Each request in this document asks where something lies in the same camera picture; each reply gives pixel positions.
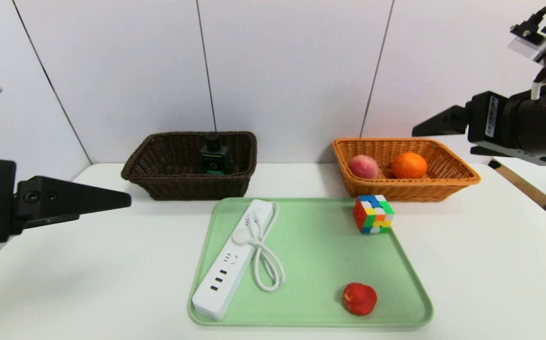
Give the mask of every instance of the rubik's cube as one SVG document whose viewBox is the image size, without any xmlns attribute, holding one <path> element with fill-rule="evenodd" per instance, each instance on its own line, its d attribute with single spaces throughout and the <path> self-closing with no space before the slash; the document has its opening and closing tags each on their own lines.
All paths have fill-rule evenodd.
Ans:
<svg viewBox="0 0 546 340">
<path fill-rule="evenodd" d="M 388 232 L 394 211 L 383 195 L 358 196 L 353 216 L 362 234 Z"/>
</svg>

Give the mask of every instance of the power strip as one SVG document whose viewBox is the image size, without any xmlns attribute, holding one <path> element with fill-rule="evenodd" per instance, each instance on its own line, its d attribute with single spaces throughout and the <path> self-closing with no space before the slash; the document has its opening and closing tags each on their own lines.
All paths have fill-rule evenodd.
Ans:
<svg viewBox="0 0 546 340">
<path fill-rule="evenodd" d="M 249 218 L 252 211 L 256 214 L 256 218 L 263 228 L 262 233 L 266 231 L 273 217 L 273 203 L 253 200 L 243 213 L 241 220 L 237 222 L 237 226 L 223 246 L 221 253 L 208 273 L 206 273 L 204 280 L 191 299 L 198 313 L 214 320 L 220 321 L 225 316 L 241 278 L 243 278 L 254 255 L 255 246 L 249 244 L 237 245 L 233 241 L 233 235 L 238 230 L 241 230 L 240 233 L 250 232 Z"/>
</svg>

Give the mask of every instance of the red object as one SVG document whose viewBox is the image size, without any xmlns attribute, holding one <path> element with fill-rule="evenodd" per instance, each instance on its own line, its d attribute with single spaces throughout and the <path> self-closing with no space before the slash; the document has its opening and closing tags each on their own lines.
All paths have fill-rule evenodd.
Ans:
<svg viewBox="0 0 546 340">
<path fill-rule="evenodd" d="M 362 179 L 375 179 L 378 176 L 378 163 L 367 155 L 356 155 L 349 163 L 351 172 Z"/>
<path fill-rule="evenodd" d="M 342 293 L 344 306 L 355 315 L 368 315 L 374 310 L 378 296 L 374 288 L 353 282 L 347 284 Z"/>
<path fill-rule="evenodd" d="M 359 197 L 357 197 L 357 200 L 355 201 L 353 217 L 355 217 L 359 231 L 363 230 L 363 224 L 366 222 L 367 215 L 366 210 L 363 209 L 363 206 L 361 205 L 361 200 L 359 200 Z"/>
</svg>

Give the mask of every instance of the white cable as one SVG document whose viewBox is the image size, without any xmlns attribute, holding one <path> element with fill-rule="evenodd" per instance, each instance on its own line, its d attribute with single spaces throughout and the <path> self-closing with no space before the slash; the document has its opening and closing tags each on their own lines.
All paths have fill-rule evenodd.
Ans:
<svg viewBox="0 0 546 340">
<path fill-rule="evenodd" d="M 253 214 L 253 218 L 250 218 L 251 221 L 255 222 L 257 227 L 255 228 L 255 226 L 251 222 L 252 240 L 250 241 L 250 244 L 257 247 L 254 258 L 252 258 L 252 262 L 254 264 L 254 279 L 256 280 L 256 285 L 258 285 L 260 289 L 266 292 L 273 292 L 280 286 L 280 284 L 282 284 L 286 280 L 286 272 L 283 269 L 281 261 L 277 256 L 275 256 L 275 254 L 273 253 L 273 251 L 271 251 L 271 249 L 269 249 L 269 247 L 264 245 L 264 241 L 265 239 L 267 239 L 267 235 L 269 235 L 269 232 L 271 232 L 271 229 L 275 224 L 275 220 L 279 215 L 279 205 L 275 202 L 271 203 L 273 204 L 274 210 L 273 217 L 271 218 L 271 221 L 269 222 L 269 225 L 267 226 L 264 233 L 263 228 L 261 228 L 259 221 L 256 219 L 256 215 Z M 260 263 L 261 256 L 264 264 L 264 269 L 267 271 L 267 274 L 269 274 L 269 277 L 273 280 L 273 286 L 265 286 L 262 280 L 260 280 L 258 264 Z"/>
</svg>

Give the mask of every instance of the wicker basket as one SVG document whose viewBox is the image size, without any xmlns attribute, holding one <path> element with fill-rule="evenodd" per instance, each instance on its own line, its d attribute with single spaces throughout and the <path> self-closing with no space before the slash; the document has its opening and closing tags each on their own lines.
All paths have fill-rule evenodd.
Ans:
<svg viewBox="0 0 546 340">
<path fill-rule="evenodd" d="M 338 138 L 333 143 L 342 180 L 351 196 L 384 195 L 400 202 L 439 202 L 481 178 L 445 145 L 428 138 Z M 392 176 L 394 158 L 405 152 L 420 154 L 428 163 L 421 179 L 396 179 Z M 373 157 L 380 167 L 377 178 L 365 179 L 349 170 L 356 155 Z"/>
<path fill-rule="evenodd" d="M 150 135 L 124 165 L 122 178 L 143 187 L 154 200 L 221 200 L 244 196 L 256 169 L 256 137 L 224 132 L 231 173 L 204 173 L 200 149 L 205 133 Z"/>
</svg>

